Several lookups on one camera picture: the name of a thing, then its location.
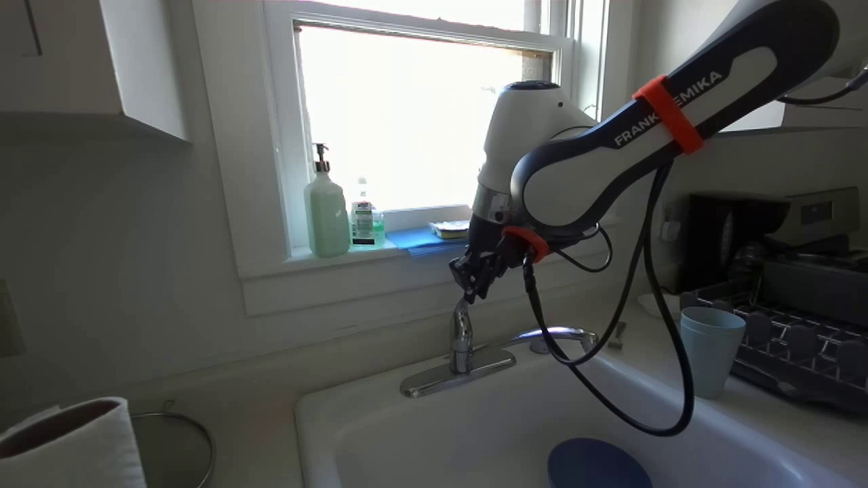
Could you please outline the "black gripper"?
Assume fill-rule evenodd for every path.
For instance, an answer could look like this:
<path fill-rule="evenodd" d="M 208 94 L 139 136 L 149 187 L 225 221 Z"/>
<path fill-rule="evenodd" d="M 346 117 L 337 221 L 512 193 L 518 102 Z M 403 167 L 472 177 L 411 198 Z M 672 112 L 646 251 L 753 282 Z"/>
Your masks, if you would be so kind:
<path fill-rule="evenodd" d="M 472 216 L 468 240 L 459 257 L 451 259 L 451 274 L 466 303 L 482 301 L 489 288 L 506 272 L 522 262 L 529 247 L 505 232 L 502 224 Z"/>

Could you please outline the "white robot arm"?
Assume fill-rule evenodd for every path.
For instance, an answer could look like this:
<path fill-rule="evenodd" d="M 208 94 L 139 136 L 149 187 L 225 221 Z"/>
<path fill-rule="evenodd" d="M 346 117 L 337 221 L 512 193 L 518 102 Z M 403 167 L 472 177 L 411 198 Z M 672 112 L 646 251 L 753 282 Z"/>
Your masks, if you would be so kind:
<path fill-rule="evenodd" d="M 868 0 L 738 0 L 700 49 L 601 121 L 551 80 L 509 83 L 490 114 L 468 243 L 468 301 L 505 272 L 571 247 L 636 179 L 771 101 L 864 63 Z"/>

